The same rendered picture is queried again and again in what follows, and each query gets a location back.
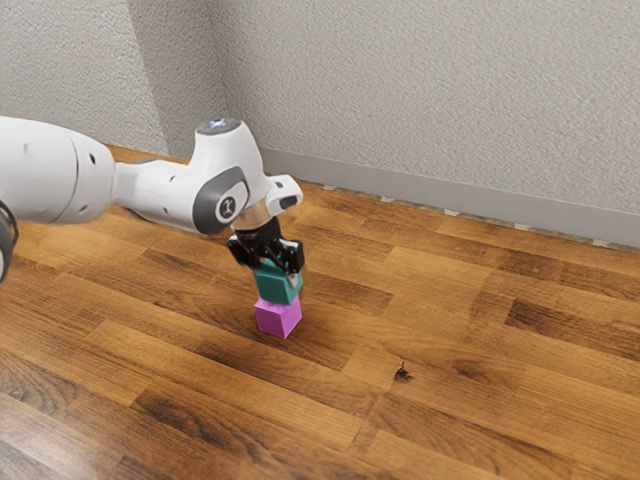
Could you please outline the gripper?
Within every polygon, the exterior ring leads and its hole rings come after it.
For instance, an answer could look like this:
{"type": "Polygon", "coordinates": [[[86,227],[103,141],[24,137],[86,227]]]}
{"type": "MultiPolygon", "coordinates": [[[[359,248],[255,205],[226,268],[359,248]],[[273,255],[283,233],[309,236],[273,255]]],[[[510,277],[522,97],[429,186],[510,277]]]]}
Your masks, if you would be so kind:
{"type": "Polygon", "coordinates": [[[268,259],[284,273],[291,273],[285,276],[289,296],[296,296],[302,288],[303,243],[286,240],[277,217],[256,229],[236,230],[229,237],[227,247],[240,265],[252,270],[257,270],[262,261],[268,259]]]}

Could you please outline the teal block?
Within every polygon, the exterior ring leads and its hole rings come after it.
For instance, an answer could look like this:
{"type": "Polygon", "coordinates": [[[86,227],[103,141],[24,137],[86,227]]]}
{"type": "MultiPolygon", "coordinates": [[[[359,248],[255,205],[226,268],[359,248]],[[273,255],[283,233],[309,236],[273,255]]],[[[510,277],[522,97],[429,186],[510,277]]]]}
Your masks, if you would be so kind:
{"type": "Polygon", "coordinates": [[[273,303],[291,304],[295,296],[288,295],[285,276],[271,260],[265,259],[254,272],[260,298],[273,303]]]}

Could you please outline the magenta block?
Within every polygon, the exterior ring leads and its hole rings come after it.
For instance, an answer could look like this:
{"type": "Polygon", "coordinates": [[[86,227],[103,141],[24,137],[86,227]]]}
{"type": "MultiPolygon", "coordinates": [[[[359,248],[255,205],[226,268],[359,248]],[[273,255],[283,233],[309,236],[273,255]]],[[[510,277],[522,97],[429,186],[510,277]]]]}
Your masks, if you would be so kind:
{"type": "Polygon", "coordinates": [[[268,302],[262,298],[254,304],[257,327],[262,332],[287,338],[302,319],[300,299],[295,296],[291,304],[268,302]]]}

